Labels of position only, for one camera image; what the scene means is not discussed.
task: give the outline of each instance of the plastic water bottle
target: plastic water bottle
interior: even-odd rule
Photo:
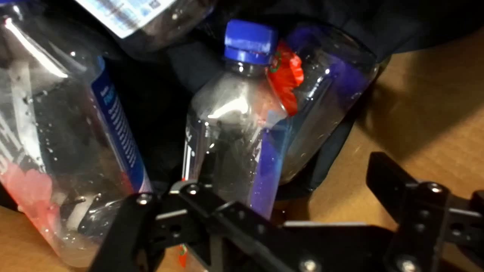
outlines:
[[[213,191],[268,216],[279,183],[285,118],[265,71],[275,32],[232,20],[225,32],[226,68],[193,97],[185,124],[182,178],[196,180],[213,157]]]
[[[152,53],[194,27],[214,0],[75,0],[135,59],[155,61]]]
[[[99,50],[81,27],[0,2],[0,180],[73,268],[87,268],[119,203],[149,191]]]
[[[317,153],[379,71],[370,52],[329,26],[302,24],[285,42],[302,61],[303,82],[293,89],[297,112],[290,118],[282,183]]]

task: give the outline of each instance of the wooden surface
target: wooden surface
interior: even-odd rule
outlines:
[[[352,129],[326,181],[287,207],[291,219],[393,227],[364,186],[367,157],[385,151],[411,175],[468,197],[484,188],[484,30],[397,55]],[[173,253],[160,271],[178,271]],[[0,271],[67,271],[28,222],[0,209]]]

